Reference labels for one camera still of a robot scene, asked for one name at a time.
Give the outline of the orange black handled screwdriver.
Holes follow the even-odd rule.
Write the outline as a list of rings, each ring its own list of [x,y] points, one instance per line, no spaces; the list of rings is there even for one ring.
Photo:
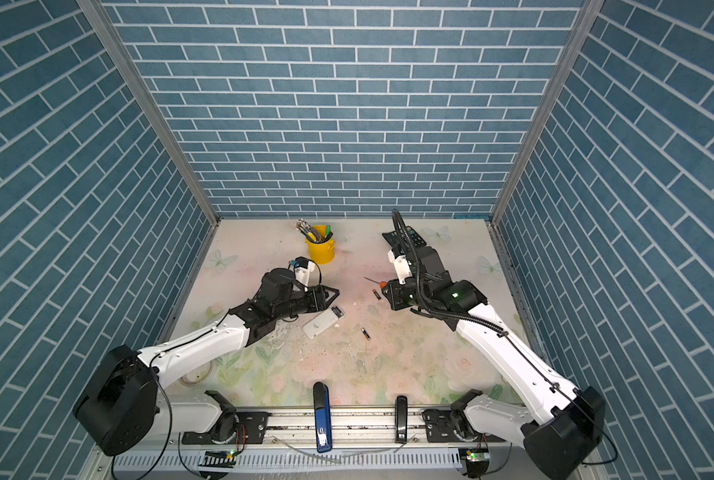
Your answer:
[[[365,278],[365,280],[367,280],[369,282],[379,285],[382,289],[388,285],[388,282],[386,282],[386,281],[378,281],[378,280],[371,279],[369,277],[364,277],[364,278]]]

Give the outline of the white remote control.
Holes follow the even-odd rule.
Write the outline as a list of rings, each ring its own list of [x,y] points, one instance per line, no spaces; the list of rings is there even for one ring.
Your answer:
[[[345,312],[339,306],[331,306],[305,324],[303,332],[310,340],[314,340],[317,336],[336,325],[344,316]]]

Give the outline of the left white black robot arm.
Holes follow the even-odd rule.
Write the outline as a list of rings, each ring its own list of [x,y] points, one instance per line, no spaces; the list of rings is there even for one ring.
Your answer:
[[[258,342],[282,319],[328,310],[339,290],[309,286],[301,275],[299,269],[275,268],[252,298],[216,322],[159,345],[110,350],[76,401],[74,417],[109,457],[148,435],[203,434],[217,444],[237,440],[237,410],[224,395],[210,390],[204,400],[178,400],[166,390],[212,360]]]

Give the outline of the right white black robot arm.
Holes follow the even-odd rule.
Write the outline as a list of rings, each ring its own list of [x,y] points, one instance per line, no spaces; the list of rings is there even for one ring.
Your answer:
[[[550,479],[567,479],[602,442],[606,402],[593,387],[580,390],[544,362],[501,319],[471,282],[453,281],[437,251],[393,247],[396,272],[382,288],[394,311],[443,321],[472,344],[513,387],[513,405],[470,391],[452,406],[466,434],[487,433],[522,447]]]

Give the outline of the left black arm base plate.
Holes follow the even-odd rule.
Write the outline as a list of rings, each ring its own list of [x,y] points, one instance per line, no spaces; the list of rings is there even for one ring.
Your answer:
[[[232,419],[220,418],[206,433],[185,432],[185,445],[260,445],[266,435],[269,412],[239,411]]]

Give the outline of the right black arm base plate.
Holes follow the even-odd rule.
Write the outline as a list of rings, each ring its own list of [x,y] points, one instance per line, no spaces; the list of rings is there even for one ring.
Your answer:
[[[506,442],[493,430],[497,417],[484,411],[474,412],[474,423],[463,410],[428,408],[422,411],[421,419],[428,443],[478,443],[482,441]]]

